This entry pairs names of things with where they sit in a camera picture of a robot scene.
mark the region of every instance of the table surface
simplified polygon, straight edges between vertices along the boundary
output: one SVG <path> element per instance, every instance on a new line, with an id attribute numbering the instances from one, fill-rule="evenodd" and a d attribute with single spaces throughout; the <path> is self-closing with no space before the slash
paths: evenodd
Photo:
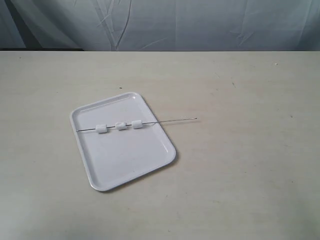
<path id="1" fill-rule="evenodd" d="M 0 52 L 0 239 L 320 238 L 319 52 Z M 75 108 L 138 92 L 178 159 L 90 187 Z"/>

